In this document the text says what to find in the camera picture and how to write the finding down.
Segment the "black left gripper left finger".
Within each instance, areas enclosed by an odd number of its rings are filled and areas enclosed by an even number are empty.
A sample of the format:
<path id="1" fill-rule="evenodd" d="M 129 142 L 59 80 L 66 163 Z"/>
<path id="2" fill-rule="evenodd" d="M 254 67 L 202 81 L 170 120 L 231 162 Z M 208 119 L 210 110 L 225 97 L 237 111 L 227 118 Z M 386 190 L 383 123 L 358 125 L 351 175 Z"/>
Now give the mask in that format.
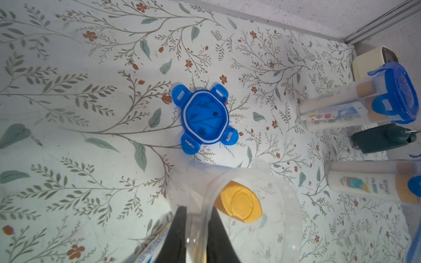
<path id="1" fill-rule="evenodd" d="M 178 207 L 156 263 L 186 262 L 186 218 L 186 207 Z"/>

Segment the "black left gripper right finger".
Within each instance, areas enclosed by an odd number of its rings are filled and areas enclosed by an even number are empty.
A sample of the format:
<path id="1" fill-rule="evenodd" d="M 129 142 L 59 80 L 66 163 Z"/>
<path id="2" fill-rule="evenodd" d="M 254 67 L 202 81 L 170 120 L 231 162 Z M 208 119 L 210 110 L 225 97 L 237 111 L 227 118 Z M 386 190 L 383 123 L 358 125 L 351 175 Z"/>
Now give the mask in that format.
<path id="1" fill-rule="evenodd" d="M 240 263 L 215 207 L 208 223 L 207 263 Z"/>

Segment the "small toothpaste tube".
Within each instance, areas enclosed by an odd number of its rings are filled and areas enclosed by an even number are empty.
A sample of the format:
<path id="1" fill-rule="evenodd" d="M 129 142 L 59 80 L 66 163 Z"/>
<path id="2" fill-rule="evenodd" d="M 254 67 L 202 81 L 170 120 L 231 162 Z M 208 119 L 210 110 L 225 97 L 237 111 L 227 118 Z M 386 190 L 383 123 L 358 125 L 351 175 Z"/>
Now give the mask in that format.
<path id="1" fill-rule="evenodd" d="M 301 116 L 302 120 L 306 121 L 337 121 L 345 119 L 346 117 L 360 116 L 360 114 L 367 114 L 368 111 L 359 106 L 345 106 L 326 108 L 323 110 L 316 110 Z"/>
<path id="2" fill-rule="evenodd" d="M 135 259 L 135 263 L 154 263 L 166 241 L 172 222 L 169 222 L 154 240 Z"/>

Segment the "yellow cap bottle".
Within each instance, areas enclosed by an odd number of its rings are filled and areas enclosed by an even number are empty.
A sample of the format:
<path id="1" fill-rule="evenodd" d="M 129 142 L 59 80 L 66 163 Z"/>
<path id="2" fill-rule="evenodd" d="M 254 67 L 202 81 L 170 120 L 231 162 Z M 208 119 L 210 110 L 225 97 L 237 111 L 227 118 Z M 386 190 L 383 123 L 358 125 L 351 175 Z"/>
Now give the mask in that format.
<path id="1" fill-rule="evenodd" d="M 416 198 L 410 193 L 408 182 L 413 175 L 375 174 L 330 171 L 327 183 L 331 190 L 383 201 L 415 204 Z"/>
<path id="2" fill-rule="evenodd" d="M 214 207 L 244 223 L 255 222 L 263 216 L 258 197 L 249 188 L 235 181 L 231 181 L 221 190 Z"/>

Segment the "clear plastic container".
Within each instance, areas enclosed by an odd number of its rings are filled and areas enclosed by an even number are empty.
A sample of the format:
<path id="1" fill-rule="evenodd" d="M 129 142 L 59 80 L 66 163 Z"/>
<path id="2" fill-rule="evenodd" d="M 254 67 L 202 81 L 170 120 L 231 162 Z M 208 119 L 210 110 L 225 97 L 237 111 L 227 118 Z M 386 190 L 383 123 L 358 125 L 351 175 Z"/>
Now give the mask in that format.
<path id="1" fill-rule="evenodd" d="M 369 77 L 301 104 L 299 119 L 309 131 L 378 123 L 388 119 L 372 103 L 387 91 L 384 78 Z"/>
<path id="2" fill-rule="evenodd" d="M 189 161 L 167 189 L 185 211 L 188 263 L 297 263 L 303 219 L 296 189 L 253 160 L 248 168 Z"/>
<path id="3" fill-rule="evenodd" d="M 409 160 L 332 162 L 329 188 L 347 195 L 420 205 L 421 162 Z"/>

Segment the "blue lid front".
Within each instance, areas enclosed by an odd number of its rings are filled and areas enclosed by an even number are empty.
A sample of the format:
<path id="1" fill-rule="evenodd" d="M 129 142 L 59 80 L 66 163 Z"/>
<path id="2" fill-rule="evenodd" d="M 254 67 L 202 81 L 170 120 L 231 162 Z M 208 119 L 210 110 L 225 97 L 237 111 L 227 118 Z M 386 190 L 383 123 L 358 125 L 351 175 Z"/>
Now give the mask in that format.
<path id="1" fill-rule="evenodd" d="M 392 123 L 409 124 L 419 113 L 416 90 L 405 68 L 389 62 L 368 72 L 374 81 L 376 97 L 371 103 L 374 112 L 385 115 Z"/>

